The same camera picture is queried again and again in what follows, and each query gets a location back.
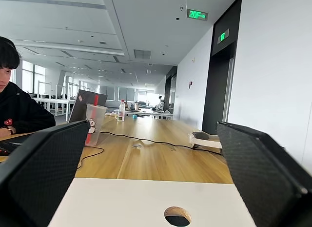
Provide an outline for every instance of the black hair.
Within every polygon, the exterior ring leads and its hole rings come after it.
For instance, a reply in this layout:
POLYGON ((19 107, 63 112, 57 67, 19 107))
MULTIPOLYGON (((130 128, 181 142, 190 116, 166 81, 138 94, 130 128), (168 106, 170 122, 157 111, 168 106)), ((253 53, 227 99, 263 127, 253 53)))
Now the black hair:
POLYGON ((20 55, 12 41, 0 37, 0 68, 16 69, 20 64, 20 55))

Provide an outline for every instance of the open laptop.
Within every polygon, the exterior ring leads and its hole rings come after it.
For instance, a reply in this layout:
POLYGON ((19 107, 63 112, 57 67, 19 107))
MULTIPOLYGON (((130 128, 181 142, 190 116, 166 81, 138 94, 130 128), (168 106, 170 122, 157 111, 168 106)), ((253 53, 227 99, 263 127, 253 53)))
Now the open laptop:
POLYGON ((107 95, 105 94, 98 94, 90 91, 79 90, 77 94, 77 98, 75 100, 73 110, 69 117, 69 123, 82 121, 86 119, 86 112, 87 112, 87 104, 93 104, 95 96, 98 95, 98 105, 105 106, 107 95))
POLYGON ((48 226, 75 176, 89 128, 81 121, 34 133, 0 164, 1 227, 48 226))

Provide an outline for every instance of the white ceiling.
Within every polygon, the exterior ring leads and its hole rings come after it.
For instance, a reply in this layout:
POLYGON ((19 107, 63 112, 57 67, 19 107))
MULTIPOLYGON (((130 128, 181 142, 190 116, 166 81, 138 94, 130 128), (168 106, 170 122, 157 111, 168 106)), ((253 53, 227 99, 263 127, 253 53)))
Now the white ceiling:
POLYGON ((91 83, 153 89, 233 1, 0 0, 0 36, 37 65, 91 83), (209 12, 208 21, 187 19, 186 4, 209 12), (134 49, 151 51, 151 59, 135 59, 134 49))

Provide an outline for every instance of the red logo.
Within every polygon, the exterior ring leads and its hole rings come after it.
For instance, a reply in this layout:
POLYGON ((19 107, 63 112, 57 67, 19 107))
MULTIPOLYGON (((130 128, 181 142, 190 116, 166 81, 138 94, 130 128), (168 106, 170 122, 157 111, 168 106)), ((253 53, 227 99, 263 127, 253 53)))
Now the red logo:
POLYGON ((12 119, 8 119, 7 121, 4 122, 5 125, 10 126, 12 125, 13 120, 12 119))

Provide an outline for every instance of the black hoodie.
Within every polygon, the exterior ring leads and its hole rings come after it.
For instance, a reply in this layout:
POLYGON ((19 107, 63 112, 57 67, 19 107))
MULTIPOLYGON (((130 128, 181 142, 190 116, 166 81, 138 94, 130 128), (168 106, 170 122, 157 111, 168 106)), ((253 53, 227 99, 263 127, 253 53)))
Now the black hoodie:
POLYGON ((9 82, 0 93, 0 128, 12 126, 16 133, 35 132, 55 126, 54 116, 9 82))

